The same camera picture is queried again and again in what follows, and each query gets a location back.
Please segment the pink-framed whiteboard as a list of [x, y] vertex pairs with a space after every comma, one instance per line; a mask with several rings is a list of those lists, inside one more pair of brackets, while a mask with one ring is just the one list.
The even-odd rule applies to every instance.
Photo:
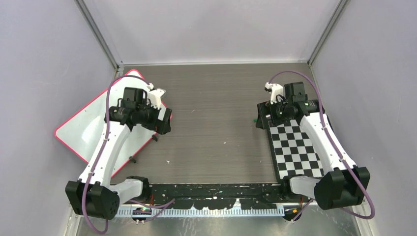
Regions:
[[140, 124], [132, 131], [118, 124], [107, 130], [106, 112], [121, 103], [125, 88], [143, 89], [148, 94], [158, 87], [132, 69], [55, 130], [55, 137], [87, 163], [81, 179], [93, 173], [93, 181], [101, 179], [99, 174], [109, 180], [156, 134]]

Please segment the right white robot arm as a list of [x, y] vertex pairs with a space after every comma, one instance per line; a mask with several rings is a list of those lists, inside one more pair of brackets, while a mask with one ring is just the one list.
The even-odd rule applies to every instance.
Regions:
[[370, 172], [359, 167], [345, 152], [330, 127], [319, 98], [309, 99], [302, 82], [284, 86], [266, 82], [269, 101], [258, 104], [257, 128], [266, 129], [267, 121], [278, 127], [296, 121], [321, 161], [323, 177], [289, 174], [281, 187], [281, 197], [293, 202], [300, 195], [315, 200], [323, 209], [357, 206], [368, 198]]

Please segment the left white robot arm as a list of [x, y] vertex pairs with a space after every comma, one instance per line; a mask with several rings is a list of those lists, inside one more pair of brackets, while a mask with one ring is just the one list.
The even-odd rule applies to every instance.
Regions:
[[111, 176], [122, 146], [135, 126], [164, 135], [171, 131], [172, 110], [163, 110], [165, 90], [126, 87], [116, 106], [110, 106], [106, 95], [104, 128], [92, 159], [77, 181], [69, 181], [65, 193], [77, 215], [111, 220], [119, 206], [134, 199], [146, 203], [151, 187], [146, 177], [129, 176], [111, 185]]

